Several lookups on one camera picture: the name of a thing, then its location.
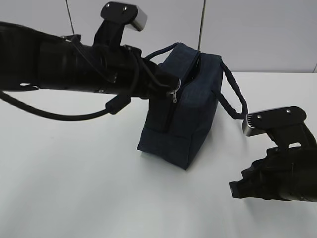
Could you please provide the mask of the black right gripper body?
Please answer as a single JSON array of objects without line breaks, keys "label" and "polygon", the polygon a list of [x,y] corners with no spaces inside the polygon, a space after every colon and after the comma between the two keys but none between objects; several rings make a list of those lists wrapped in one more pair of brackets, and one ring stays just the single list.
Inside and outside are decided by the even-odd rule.
[{"label": "black right gripper body", "polygon": [[256,173],[281,173],[281,201],[317,201],[317,150],[294,147],[286,152],[273,152],[244,169],[242,178]]}]

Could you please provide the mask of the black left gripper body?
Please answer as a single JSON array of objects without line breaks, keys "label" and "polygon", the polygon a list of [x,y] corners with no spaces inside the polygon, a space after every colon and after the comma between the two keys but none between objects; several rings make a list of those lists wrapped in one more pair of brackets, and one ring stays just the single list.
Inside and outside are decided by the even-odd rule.
[{"label": "black left gripper body", "polygon": [[112,51],[99,45],[101,62],[106,71],[115,76],[115,82],[105,81],[100,93],[128,94],[141,99],[166,98],[180,88],[180,78],[161,69],[149,59],[142,58],[142,51],[129,45]]}]

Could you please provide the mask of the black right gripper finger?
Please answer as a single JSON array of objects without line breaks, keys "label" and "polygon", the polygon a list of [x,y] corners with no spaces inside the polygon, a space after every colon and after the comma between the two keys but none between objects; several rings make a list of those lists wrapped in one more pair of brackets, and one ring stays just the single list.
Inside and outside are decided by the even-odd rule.
[{"label": "black right gripper finger", "polygon": [[256,173],[229,183],[234,198],[260,198],[264,200],[282,200],[279,188],[281,173]]}]

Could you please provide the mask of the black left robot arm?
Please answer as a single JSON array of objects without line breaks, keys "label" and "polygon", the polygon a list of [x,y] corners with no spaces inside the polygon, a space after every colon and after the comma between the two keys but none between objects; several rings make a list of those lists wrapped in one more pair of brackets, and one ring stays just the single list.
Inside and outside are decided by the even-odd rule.
[{"label": "black left robot arm", "polygon": [[179,89],[178,76],[140,53],[130,46],[115,50],[101,44],[86,46],[75,36],[63,38],[2,22],[0,88],[129,93],[142,99],[165,98]]}]

